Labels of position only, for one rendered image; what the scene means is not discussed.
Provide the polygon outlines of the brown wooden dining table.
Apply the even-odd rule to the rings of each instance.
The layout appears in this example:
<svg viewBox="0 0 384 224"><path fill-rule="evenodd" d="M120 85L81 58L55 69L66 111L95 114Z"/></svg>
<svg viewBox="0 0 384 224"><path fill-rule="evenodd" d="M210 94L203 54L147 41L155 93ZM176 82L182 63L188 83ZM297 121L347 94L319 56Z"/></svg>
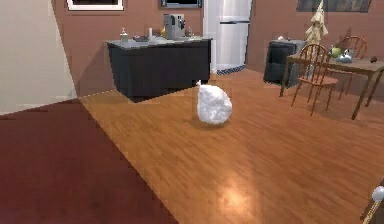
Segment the brown wooden dining table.
<svg viewBox="0 0 384 224"><path fill-rule="evenodd" d="M291 64L298 65L310 65L311 62L309 59L301 58L299 54L289 55L286 57L286 67L283 75L282 84L280 87L280 97L284 95L285 84L288 76L289 66ZM355 120L360 107L365 99L365 96L368 96L368 99L365 103L365 106L368 107L373 99L376 88L380 83L381 77L384 75L384 62L377 61L375 63L371 63L368 59L354 59L351 63L341 63L336 62L335 60L330 60L328 64L324 62L315 62L315 65L324 65L326 68L335 69L345 72L354 72L360 75L364 75L367 77L367 80L363 86L363 90L360 94L359 100L354 108L351 119Z"/></svg>

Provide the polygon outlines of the silver coffee machine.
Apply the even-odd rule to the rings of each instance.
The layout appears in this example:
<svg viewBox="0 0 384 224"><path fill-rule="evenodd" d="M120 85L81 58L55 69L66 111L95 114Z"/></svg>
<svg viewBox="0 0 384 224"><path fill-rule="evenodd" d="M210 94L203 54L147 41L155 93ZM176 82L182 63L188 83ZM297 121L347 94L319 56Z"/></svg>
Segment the silver coffee machine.
<svg viewBox="0 0 384 224"><path fill-rule="evenodd" d="M185 19L183 14L164 15L165 37L176 40L185 35Z"/></svg>

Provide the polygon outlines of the silver door knob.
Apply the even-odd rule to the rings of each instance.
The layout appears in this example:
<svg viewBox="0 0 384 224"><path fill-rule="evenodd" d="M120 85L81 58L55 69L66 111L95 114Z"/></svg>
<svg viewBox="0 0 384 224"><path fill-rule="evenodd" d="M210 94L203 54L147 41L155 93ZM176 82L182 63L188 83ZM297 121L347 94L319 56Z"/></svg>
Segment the silver door knob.
<svg viewBox="0 0 384 224"><path fill-rule="evenodd" d="M384 186L378 186L372 192L372 200L374 202L384 200Z"/></svg>

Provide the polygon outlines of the silver kettle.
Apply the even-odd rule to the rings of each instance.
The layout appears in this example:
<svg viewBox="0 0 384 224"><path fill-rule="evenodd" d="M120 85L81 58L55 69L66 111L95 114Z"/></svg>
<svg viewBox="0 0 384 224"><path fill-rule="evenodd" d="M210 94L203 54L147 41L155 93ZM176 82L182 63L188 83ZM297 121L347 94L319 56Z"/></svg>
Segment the silver kettle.
<svg viewBox="0 0 384 224"><path fill-rule="evenodd" d="M340 54L336 61L340 63L351 63L353 58L353 51L350 49L346 49L342 54Z"/></svg>

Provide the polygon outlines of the brown wooden chair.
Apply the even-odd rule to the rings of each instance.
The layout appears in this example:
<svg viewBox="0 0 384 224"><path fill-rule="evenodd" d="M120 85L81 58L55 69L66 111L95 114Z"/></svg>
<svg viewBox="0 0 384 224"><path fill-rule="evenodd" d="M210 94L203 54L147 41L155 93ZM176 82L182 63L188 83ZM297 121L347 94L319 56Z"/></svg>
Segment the brown wooden chair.
<svg viewBox="0 0 384 224"><path fill-rule="evenodd" d="M363 58L366 55L366 51L367 51L366 41L362 37L359 37L359 36L348 36L348 37L343 38L335 46L331 46L331 48L329 50L330 55L331 55L331 49L333 47L341 48L342 53L346 49L350 49L353 51L353 58L356 57L359 59ZM341 70L333 70L333 73L346 75L346 78L342 82L341 91L340 91L339 96L341 97L342 94L347 95L349 92L352 80L355 76L355 73L341 71Z"/></svg>
<svg viewBox="0 0 384 224"><path fill-rule="evenodd" d="M328 110L333 90L338 84L337 79L329 76L331 56L328 54L328 50L319 44L308 44L301 50L299 58L303 59L304 62L298 66L298 86L295 89L291 105L294 105L301 87L304 84L308 84L311 86L308 100L312 97L313 89L317 88L310 115L313 115L321 91L327 88L330 91L325 110Z"/></svg>

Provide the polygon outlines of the white garbage bag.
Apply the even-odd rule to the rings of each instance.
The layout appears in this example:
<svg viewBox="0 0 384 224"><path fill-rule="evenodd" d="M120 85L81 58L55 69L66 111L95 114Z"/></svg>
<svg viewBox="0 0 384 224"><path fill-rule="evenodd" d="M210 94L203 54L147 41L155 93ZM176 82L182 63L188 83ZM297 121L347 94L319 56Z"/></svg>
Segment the white garbage bag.
<svg viewBox="0 0 384 224"><path fill-rule="evenodd" d="M219 125L225 123L232 114L232 102L227 93L216 85L196 82L197 116L200 121Z"/></svg>

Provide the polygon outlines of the dark framed wall picture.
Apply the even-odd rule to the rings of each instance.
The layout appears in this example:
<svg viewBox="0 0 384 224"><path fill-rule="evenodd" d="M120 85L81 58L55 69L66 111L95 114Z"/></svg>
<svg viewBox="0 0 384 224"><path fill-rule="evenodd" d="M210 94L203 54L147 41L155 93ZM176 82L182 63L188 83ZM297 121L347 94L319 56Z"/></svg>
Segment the dark framed wall picture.
<svg viewBox="0 0 384 224"><path fill-rule="evenodd" d="M323 3L325 12L358 12L367 13L372 0L298 0L298 12L315 12Z"/></svg>

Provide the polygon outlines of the black kitchen counter cabinet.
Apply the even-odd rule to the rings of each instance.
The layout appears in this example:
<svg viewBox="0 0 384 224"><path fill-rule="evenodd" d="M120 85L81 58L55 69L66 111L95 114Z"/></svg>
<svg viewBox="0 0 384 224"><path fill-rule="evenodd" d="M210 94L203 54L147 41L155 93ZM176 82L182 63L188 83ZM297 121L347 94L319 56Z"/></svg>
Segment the black kitchen counter cabinet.
<svg viewBox="0 0 384 224"><path fill-rule="evenodd" d="M210 79L211 40L106 42L116 89L141 102Z"/></svg>

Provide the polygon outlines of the beige hanging cloth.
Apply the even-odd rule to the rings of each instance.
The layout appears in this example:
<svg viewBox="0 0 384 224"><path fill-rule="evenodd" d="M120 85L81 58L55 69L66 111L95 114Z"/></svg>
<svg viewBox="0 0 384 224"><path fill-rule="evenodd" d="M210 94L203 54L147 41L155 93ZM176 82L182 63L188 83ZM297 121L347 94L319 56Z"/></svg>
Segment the beige hanging cloth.
<svg viewBox="0 0 384 224"><path fill-rule="evenodd" d="M320 1L316 12L311 18L311 26L305 31L304 35L308 44L319 44L322 37L327 34L323 1Z"/></svg>

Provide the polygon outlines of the dark framed window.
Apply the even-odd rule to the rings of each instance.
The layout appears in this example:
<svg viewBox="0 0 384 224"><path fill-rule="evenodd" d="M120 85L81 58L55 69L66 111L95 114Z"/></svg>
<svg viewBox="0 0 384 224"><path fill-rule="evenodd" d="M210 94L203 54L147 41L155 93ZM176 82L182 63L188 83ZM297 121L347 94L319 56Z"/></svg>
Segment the dark framed window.
<svg viewBox="0 0 384 224"><path fill-rule="evenodd" d="M201 8L202 0L160 0L160 6L165 8Z"/></svg>

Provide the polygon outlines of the white framed window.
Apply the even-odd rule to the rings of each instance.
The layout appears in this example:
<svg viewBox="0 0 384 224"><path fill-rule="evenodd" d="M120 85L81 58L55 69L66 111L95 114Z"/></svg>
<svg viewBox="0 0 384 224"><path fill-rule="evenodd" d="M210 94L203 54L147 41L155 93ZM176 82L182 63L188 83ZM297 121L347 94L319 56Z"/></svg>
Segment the white framed window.
<svg viewBox="0 0 384 224"><path fill-rule="evenodd" d="M66 0L71 11L123 11L123 0Z"/></svg>

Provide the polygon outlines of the silver fridge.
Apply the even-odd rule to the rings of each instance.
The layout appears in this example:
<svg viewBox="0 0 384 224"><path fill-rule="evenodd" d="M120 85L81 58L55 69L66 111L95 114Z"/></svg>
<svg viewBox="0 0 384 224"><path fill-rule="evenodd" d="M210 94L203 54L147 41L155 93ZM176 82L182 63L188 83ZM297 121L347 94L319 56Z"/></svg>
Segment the silver fridge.
<svg viewBox="0 0 384 224"><path fill-rule="evenodd" d="M212 39L211 71L245 68L252 0L203 0L203 36Z"/></svg>

